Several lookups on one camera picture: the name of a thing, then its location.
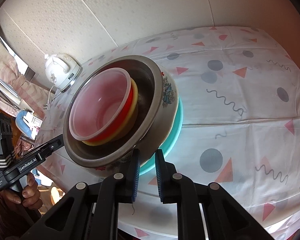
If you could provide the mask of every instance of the pink bowl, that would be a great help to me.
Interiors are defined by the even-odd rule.
[[[110,68],[91,78],[71,108],[72,136],[87,141],[102,133],[122,110],[130,88],[130,76],[122,68]]]

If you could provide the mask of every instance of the finger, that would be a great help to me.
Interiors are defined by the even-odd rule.
[[[29,198],[34,196],[34,194],[37,192],[38,189],[38,183],[36,181],[34,181],[34,183],[32,184],[32,186],[26,186],[23,191],[22,191],[22,195],[24,198]]]
[[[37,190],[32,197],[23,200],[22,204],[24,207],[32,206],[40,199],[40,191]]]
[[[28,209],[31,209],[31,210],[39,209],[42,207],[42,205],[43,205],[43,202],[42,202],[41,198],[39,198],[39,200],[36,203],[34,203],[31,206],[28,206]]]
[[[34,175],[30,172],[28,173],[27,175],[27,183],[28,185],[31,187],[35,182],[35,178],[34,178]]]
[[[3,198],[15,204],[21,204],[20,197],[12,190],[6,189],[3,191]]]

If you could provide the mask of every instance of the silver screw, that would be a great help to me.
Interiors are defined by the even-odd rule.
[[[86,184],[84,182],[79,182],[75,187],[77,189],[84,189],[86,187]]]
[[[219,184],[213,182],[210,184],[210,188],[213,190],[218,190],[220,188],[220,186],[219,186]]]
[[[172,175],[174,179],[182,179],[182,175],[180,173],[175,173]]]
[[[113,177],[115,179],[122,179],[123,178],[123,174],[122,173],[116,173],[116,174],[113,175]]]

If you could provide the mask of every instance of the yellow bowl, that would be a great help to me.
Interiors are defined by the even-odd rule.
[[[90,145],[90,146],[99,146],[102,144],[105,144],[109,141],[115,141],[123,136],[125,136],[133,127],[137,116],[138,116],[138,87],[135,81],[131,78],[131,87],[133,89],[133,98],[131,107],[128,111],[128,114],[126,118],[123,120],[122,124],[119,126],[119,128],[111,135],[109,135],[107,138],[99,141],[89,142],[89,141],[82,141],[83,143]]]

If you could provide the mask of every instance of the kettle handle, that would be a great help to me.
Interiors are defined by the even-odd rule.
[[[53,61],[54,64],[55,63],[59,64],[63,68],[63,72],[64,73],[68,73],[68,71],[69,71],[70,68],[69,68],[69,66],[64,61],[62,61],[58,57],[53,57],[52,61]]]

